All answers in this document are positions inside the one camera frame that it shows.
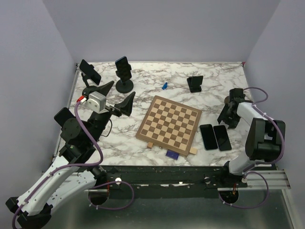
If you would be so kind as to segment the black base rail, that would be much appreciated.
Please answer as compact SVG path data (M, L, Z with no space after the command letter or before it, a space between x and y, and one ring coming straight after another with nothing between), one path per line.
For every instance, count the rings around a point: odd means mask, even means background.
M225 166L101 166L93 169L102 195L111 199L217 198L218 191L247 187Z

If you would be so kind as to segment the small black folding stand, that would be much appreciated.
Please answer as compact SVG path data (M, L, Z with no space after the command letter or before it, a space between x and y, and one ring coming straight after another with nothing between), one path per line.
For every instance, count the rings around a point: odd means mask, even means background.
M199 93L202 91L201 85L203 82L203 76L191 76L187 78L187 83L191 93Z

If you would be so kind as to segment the dark blue card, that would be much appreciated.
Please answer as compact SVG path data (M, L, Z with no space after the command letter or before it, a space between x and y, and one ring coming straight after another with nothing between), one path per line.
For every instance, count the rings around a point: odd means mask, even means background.
M169 157L169 158L172 158L172 159L174 159L174 160L177 160L178 157L179 157L179 154L176 153L176 152L174 152L174 151L167 150L166 156Z

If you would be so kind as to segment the black phone on left stand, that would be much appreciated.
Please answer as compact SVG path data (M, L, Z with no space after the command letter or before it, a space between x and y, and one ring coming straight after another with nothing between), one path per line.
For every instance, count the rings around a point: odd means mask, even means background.
M75 116L71 113L71 111L67 107L64 107L54 116L54 120L61 127L63 127L67 120L74 118L74 117Z

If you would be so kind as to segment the dark phone on corner stand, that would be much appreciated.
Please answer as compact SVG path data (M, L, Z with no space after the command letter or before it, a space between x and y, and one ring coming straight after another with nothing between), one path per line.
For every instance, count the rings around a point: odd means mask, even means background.
M84 73L86 75L94 74L95 83L96 83L96 85L99 85L99 83L101 81L101 76L97 71L95 71L94 66L92 64L88 64L84 59L82 59L82 61L80 62L80 65L79 65L79 70L81 73Z

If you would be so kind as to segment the wooden chessboard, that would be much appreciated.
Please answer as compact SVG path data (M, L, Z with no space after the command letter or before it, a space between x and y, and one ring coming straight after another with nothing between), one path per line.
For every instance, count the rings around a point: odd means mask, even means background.
M187 157L197 154L192 147L202 111L155 96L136 133L136 138Z

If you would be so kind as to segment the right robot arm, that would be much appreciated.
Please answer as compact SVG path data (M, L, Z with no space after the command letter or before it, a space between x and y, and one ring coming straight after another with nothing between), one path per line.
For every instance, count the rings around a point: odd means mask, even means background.
M256 102L247 100L243 88L233 88L225 98L217 122L235 129L241 119L249 124L250 129L244 152L227 161L224 165L227 171L219 175L219 181L225 187L234 184L236 176L245 177L258 165L277 163L285 151L285 122L269 117L257 107Z

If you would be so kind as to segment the black round-base phone stand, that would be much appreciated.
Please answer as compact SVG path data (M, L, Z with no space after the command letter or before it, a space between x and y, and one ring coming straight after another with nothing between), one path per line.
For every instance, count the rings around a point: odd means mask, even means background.
M131 79L124 83L121 80L119 80L116 83L116 90L119 93L126 94L129 93L132 89L133 89L133 82L131 81Z

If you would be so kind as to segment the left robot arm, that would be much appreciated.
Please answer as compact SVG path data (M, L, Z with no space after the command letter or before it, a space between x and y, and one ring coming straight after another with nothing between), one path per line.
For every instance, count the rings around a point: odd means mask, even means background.
M113 84L111 81L102 86L87 86L77 100L74 112L65 107L55 115L65 145L28 191L6 201L14 214L12 228L19 225L22 229L41 229L56 208L75 194L112 184L100 166L103 152L98 140L113 115L131 115L136 95L132 92L121 103L107 106L106 96Z

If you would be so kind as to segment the black smartphone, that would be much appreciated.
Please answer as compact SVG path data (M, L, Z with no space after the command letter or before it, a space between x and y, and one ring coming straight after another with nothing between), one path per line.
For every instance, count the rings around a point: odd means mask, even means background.
M214 130L211 124L200 125L200 132L205 150L215 150L218 148Z
M218 149L220 151L230 151L232 146L229 140L227 129L224 125L216 125L213 127Z

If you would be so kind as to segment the small blue plastic piece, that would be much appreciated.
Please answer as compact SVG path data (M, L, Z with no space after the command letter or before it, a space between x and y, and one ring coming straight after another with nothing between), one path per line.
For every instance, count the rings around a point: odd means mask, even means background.
M168 87L168 83L166 82L166 83L162 86L162 89L165 90L165 89L167 89L167 87Z

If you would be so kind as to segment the black corner phone stand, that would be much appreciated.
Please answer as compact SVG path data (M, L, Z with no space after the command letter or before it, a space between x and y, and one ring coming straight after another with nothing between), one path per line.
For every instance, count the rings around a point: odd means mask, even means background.
M86 75L84 73L81 73L82 76L82 80L85 83L86 88L92 88L96 85L95 83L95 75L91 74L91 75Z

